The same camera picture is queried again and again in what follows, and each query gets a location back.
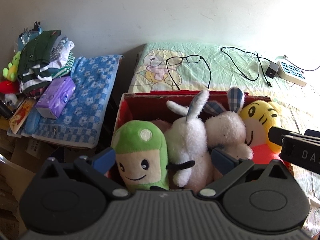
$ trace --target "eyeglasses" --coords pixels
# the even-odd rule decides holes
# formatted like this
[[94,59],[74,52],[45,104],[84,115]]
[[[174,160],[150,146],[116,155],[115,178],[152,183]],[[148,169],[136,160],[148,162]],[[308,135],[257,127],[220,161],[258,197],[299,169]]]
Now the eyeglasses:
[[211,69],[208,65],[208,63],[205,61],[205,59],[202,56],[199,55],[189,55],[186,57],[171,57],[169,59],[167,59],[165,61],[166,65],[167,65],[167,71],[169,76],[171,77],[172,81],[174,82],[174,84],[176,85],[176,87],[178,88],[178,90],[180,90],[179,86],[177,85],[177,83],[174,81],[174,79],[172,78],[170,71],[169,71],[169,67],[168,66],[174,66],[174,65],[179,65],[182,63],[183,59],[186,59],[186,61],[188,63],[199,63],[200,60],[202,59],[204,61],[204,63],[207,65],[209,72],[210,72],[210,79],[209,79],[209,83],[208,83],[208,89],[210,87],[210,82],[211,82]]

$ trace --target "cardboard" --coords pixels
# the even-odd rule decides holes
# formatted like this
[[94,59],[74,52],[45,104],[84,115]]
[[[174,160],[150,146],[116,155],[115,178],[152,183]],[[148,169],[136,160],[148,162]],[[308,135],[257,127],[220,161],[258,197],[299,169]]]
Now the cardboard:
[[[189,106],[191,100],[198,93],[199,91],[187,90],[154,91],[141,94],[124,93],[121,97],[114,131],[131,120],[152,121],[161,119],[173,123],[181,116],[169,110],[166,102],[172,100],[182,106]],[[210,91],[209,100],[216,100],[226,109],[229,109],[227,92]],[[248,93],[245,93],[244,105],[246,106],[257,100],[269,102],[270,98],[250,96]],[[202,120],[206,120],[211,117],[211,115],[202,111],[199,117]]]
[[11,212],[3,209],[0,209],[0,231],[9,240],[18,239],[19,221]]
[[10,129],[9,120],[3,116],[0,116],[0,129],[5,130],[5,132]]
[[10,186],[2,181],[0,181],[0,190],[3,190],[5,192],[11,193],[12,194],[12,188]]
[[[12,195],[19,201],[35,174],[6,159],[3,161],[0,161],[0,178],[2,177],[12,188]],[[19,211],[13,214],[19,221],[19,235],[21,236],[27,229],[20,217]]]
[[0,190],[0,209],[16,212],[18,209],[18,201],[12,194]]
[[0,129],[0,150],[2,152],[6,151],[13,153],[15,147],[16,138],[7,135],[7,131]]
[[44,161],[54,152],[54,149],[45,142],[37,141],[35,143],[35,141],[26,137],[17,138],[10,161],[37,173]]

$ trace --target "glasses frame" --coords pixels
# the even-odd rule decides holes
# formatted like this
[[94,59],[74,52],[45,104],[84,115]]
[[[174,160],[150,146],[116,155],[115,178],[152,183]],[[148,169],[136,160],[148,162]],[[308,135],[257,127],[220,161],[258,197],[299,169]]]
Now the glasses frame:
[[[188,57],[192,57],[192,56],[197,56],[197,57],[199,57],[199,61],[197,61],[197,62],[189,62],[189,61],[188,61]],[[170,59],[172,59],[172,58],[181,58],[181,61],[180,61],[179,63],[177,63],[177,64],[170,65],[170,64],[168,63],[168,61],[169,61]],[[167,66],[168,74],[169,74],[170,78],[172,79],[173,83],[175,84],[175,86],[177,87],[177,89],[178,89],[178,90],[181,90],[181,89],[179,88],[179,86],[177,85],[177,83],[176,83],[176,82],[174,81],[174,79],[172,78],[172,76],[171,76],[171,74],[170,74],[170,71],[169,71],[168,65],[169,65],[169,66],[175,66],[175,65],[181,64],[182,61],[183,61],[183,59],[186,59],[186,61],[187,61],[188,63],[191,63],[191,64],[199,63],[201,59],[204,61],[204,63],[207,65],[208,70],[209,70],[209,72],[210,72],[210,79],[209,79],[209,83],[208,83],[208,89],[209,89],[209,88],[210,88],[211,77],[212,77],[211,69],[210,69],[208,63],[206,62],[206,60],[204,59],[204,57],[202,57],[202,56],[200,56],[200,55],[195,55],[195,54],[189,55],[189,56],[186,56],[186,57],[170,57],[170,58],[168,58],[168,59],[165,61],[165,64],[166,64],[166,66]]]

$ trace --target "green plush toy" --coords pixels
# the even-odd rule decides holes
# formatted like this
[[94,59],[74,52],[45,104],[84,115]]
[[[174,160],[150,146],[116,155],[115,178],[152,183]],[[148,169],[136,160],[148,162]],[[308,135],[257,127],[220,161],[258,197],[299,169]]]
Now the green plush toy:
[[21,51],[18,51],[12,59],[12,63],[10,62],[8,64],[8,68],[4,68],[2,71],[3,76],[11,82],[15,82],[17,80],[17,72],[18,72],[20,54],[21,54]]
[[113,136],[119,173],[130,192],[158,186],[169,189],[167,144],[151,122],[129,121]]

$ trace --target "power strip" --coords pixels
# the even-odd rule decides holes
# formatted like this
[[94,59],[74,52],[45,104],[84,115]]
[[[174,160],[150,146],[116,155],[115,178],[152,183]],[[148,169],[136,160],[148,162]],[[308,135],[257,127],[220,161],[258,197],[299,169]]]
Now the power strip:
[[302,87],[306,86],[306,78],[303,76],[303,73],[300,69],[293,66],[285,59],[279,60],[277,64],[279,66],[278,74],[282,79],[295,83]]

